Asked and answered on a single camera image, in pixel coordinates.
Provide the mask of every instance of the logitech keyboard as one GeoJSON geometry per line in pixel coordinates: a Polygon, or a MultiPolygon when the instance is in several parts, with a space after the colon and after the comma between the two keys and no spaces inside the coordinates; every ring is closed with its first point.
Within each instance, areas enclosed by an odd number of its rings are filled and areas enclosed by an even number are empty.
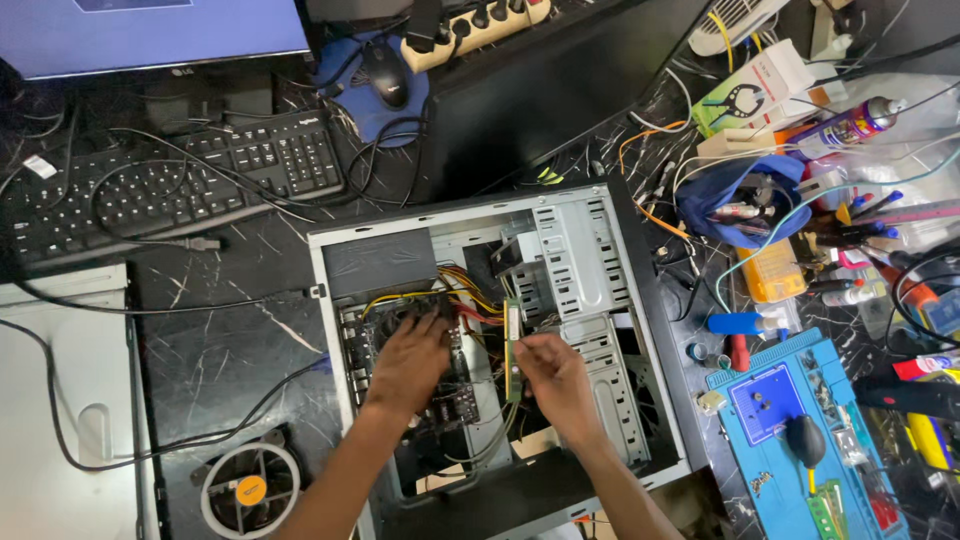
{"type": "MultiPolygon", "coordinates": [[[[344,187],[329,132],[317,111],[245,124],[232,133],[203,131],[167,140],[213,166],[241,173],[277,197],[308,200],[344,187]]],[[[175,149],[136,135],[131,142],[123,149],[74,156],[69,189],[52,208],[63,190],[62,166],[53,157],[62,160],[54,156],[62,152],[51,152],[51,158],[41,154],[58,168],[53,176],[44,180],[24,169],[8,186],[0,211],[13,226],[14,249],[26,269],[54,268],[137,247],[103,234],[92,222],[97,218],[112,233],[164,239],[202,233],[273,209],[260,196],[196,162],[184,173],[177,162],[183,155],[175,149]],[[138,161],[144,163],[118,172],[101,186],[97,215],[90,215],[91,187],[114,168],[138,161]],[[177,184],[175,192],[165,195],[177,184]]]]}

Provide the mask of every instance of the black mouse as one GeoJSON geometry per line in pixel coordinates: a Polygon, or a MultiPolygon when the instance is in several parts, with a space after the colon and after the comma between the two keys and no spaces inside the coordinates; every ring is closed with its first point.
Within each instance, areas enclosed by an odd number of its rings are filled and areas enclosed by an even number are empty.
{"type": "Polygon", "coordinates": [[[410,99],[403,60],[385,41],[370,41],[363,48],[363,66],[380,101],[388,109],[401,110],[410,99]]]}

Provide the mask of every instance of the ruler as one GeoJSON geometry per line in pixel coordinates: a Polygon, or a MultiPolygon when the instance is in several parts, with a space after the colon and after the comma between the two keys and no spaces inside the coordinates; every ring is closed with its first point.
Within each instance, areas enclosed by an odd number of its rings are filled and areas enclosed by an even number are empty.
{"type": "Polygon", "coordinates": [[[951,199],[949,201],[940,201],[939,203],[927,203],[925,205],[903,207],[902,209],[884,210],[869,217],[855,219],[853,220],[853,224],[863,225],[864,223],[880,221],[884,225],[897,225],[898,223],[924,221],[925,219],[937,219],[957,215],[960,215],[960,199],[951,199]]]}

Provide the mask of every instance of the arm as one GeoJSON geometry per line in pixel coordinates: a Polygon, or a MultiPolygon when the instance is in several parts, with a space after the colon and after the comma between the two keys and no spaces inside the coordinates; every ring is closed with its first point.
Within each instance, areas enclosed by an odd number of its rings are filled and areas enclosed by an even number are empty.
{"type": "Polygon", "coordinates": [[[560,337],[541,333],[514,347],[537,405],[584,466],[620,540],[683,540],[620,461],[600,423],[584,359],[560,337]]]}
{"type": "Polygon", "coordinates": [[[380,468],[450,365],[447,328],[434,311],[416,326],[413,319],[405,320],[391,336],[373,368],[360,414],[277,540],[350,537],[380,468]]]}

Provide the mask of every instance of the desk surface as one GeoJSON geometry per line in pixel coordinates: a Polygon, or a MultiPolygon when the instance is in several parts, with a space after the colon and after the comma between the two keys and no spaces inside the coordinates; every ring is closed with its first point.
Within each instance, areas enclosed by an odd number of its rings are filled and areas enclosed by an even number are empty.
{"type": "MultiPolygon", "coordinates": [[[[658,82],[653,99],[644,108],[644,116],[650,121],[662,125],[685,113],[683,96],[675,91],[673,84],[667,78],[658,82]]],[[[606,142],[602,148],[606,166],[616,166],[619,144],[637,131],[621,117],[594,132],[601,144],[606,142]]],[[[341,141],[347,139],[343,132],[339,135],[341,141]]],[[[677,160],[684,150],[692,156],[695,153],[692,146],[699,141],[695,130],[688,130],[676,135],[656,134],[632,144],[625,156],[625,176],[630,191],[644,181],[655,182],[668,158],[677,160]]],[[[349,145],[341,146],[340,150],[342,157],[352,155],[349,145]]],[[[404,156],[402,151],[394,150],[379,157],[374,175],[375,182],[386,189],[395,189],[395,196],[402,195],[408,185],[409,163],[404,156]]],[[[332,218],[335,224],[336,218],[373,215],[384,210],[387,209],[356,201],[344,208],[332,209],[326,220],[329,222],[332,218]]],[[[305,234],[319,227],[270,214],[219,231],[217,234],[227,243],[221,254],[186,254],[159,248],[132,254],[127,259],[143,306],[222,303],[238,297],[258,297],[310,286],[312,269],[305,234]]],[[[669,238],[669,234],[650,223],[644,231],[634,233],[645,234],[652,248],[663,245],[669,238]]],[[[678,246],[676,241],[672,242],[672,251],[676,252],[678,246]]],[[[711,257],[707,268],[709,283],[726,268],[723,257],[716,254],[711,257]]],[[[667,313],[676,316],[685,306],[689,293],[665,275],[660,278],[660,286],[666,289],[663,298],[667,313]]],[[[742,308],[749,298],[742,293],[744,287],[740,280],[735,287],[736,303],[742,308]]],[[[721,287],[721,293],[729,294],[726,286],[721,287]]],[[[716,309],[718,306],[706,291],[701,291],[690,315],[673,324],[690,395],[706,389],[705,376],[709,370],[694,364],[683,350],[693,341],[708,345],[718,342],[720,336],[705,330],[706,316],[716,309]]],[[[841,355],[845,356],[845,366],[852,378],[869,374],[875,365],[889,363],[885,353],[864,332],[855,308],[826,308],[817,301],[802,301],[800,312],[807,328],[818,326],[824,335],[834,339],[841,355]]],[[[159,444],[234,426],[280,379],[309,364],[318,351],[325,350],[319,305],[312,301],[145,317],[141,335],[147,395],[159,444]]],[[[750,342],[752,352],[767,346],[759,340],[750,342]]],[[[165,481],[167,526],[172,530],[172,537],[175,540],[218,538],[203,524],[200,489],[191,483],[190,473],[210,458],[276,425],[291,424],[308,475],[317,475],[340,437],[340,414],[334,394],[331,376],[308,373],[288,384],[272,406],[265,409],[261,420],[233,440],[163,456],[159,466],[165,481]]],[[[699,421],[734,535],[740,539],[762,538],[747,485],[739,475],[718,420],[700,416],[699,421]]]]}

